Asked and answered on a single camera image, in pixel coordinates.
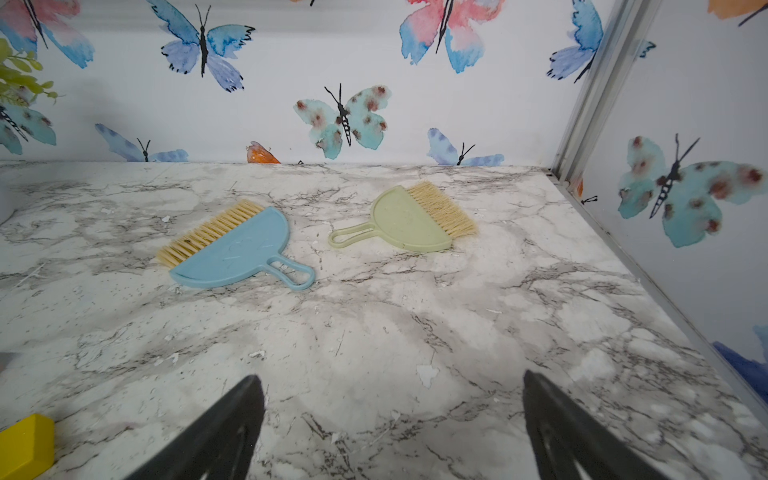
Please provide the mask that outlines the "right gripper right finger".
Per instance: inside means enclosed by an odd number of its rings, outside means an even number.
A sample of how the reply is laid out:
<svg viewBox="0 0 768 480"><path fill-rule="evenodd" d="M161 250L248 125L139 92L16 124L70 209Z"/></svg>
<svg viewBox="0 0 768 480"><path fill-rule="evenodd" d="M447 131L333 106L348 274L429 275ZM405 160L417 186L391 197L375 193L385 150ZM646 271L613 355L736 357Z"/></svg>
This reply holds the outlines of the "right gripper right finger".
<svg viewBox="0 0 768 480"><path fill-rule="evenodd" d="M526 430L541 479L663 479L545 375L523 377Z"/></svg>

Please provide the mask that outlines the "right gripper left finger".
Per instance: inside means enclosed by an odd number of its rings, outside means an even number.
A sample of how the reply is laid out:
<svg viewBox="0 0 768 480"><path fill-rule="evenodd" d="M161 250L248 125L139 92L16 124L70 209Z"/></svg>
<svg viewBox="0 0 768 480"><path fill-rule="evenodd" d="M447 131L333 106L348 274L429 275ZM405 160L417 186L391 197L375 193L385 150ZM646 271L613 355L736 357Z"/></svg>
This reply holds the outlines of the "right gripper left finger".
<svg viewBox="0 0 768 480"><path fill-rule="evenodd" d="M265 414L256 375L244 377L131 479L245 479Z"/></svg>

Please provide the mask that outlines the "yellow block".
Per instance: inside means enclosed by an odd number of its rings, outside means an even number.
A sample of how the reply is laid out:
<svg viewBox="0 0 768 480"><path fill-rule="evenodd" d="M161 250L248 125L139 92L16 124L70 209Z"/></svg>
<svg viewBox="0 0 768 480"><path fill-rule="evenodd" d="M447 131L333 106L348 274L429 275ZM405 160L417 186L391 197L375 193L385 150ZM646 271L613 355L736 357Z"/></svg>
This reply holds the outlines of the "yellow block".
<svg viewBox="0 0 768 480"><path fill-rule="evenodd" d="M55 457L55 424L34 414L1 432L1 480L32 480L49 470Z"/></svg>

